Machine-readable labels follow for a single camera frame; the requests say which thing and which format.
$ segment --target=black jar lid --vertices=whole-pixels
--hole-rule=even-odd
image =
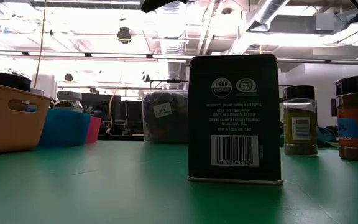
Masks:
[[[28,92],[31,91],[31,80],[22,75],[0,73],[0,85]]]
[[[358,76],[343,78],[336,81],[336,95],[358,93]]]
[[[283,100],[292,100],[297,98],[307,98],[314,100],[314,87],[308,85],[297,85],[284,88]]]

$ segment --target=black lid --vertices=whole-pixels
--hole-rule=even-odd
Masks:
[[[307,85],[298,85],[284,88],[283,100],[291,100],[297,98],[307,98],[314,100],[314,87]]]
[[[343,78],[336,81],[336,95],[358,93],[358,76]]]
[[[29,78],[8,73],[0,73],[0,85],[24,91],[31,90],[31,80]]]
[[[244,63],[266,63],[266,62],[275,62],[277,63],[277,58],[272,54],[263,54],[263,55],[223,55],[223,56],[196,56],[191,59],[190,65],[205,65],[205,66],[225,66],[233,64]]]

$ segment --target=barcode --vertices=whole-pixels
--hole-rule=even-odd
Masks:
[[[258,136],[211,136],[211,165],[259,165]]]
[[[310,140],[310,119],[292,118],[292,138],[293,140]]]

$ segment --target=clear plastic bin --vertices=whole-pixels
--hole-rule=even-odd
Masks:
[[[152,143],[188,143],[186,90],[141,91],[144,140]]]

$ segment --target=basket handle hole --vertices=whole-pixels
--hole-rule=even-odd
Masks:
[[[38,110],[37,104],[25,100],[9,100],[7,106],[11,110],[27,113],[35,113]]]

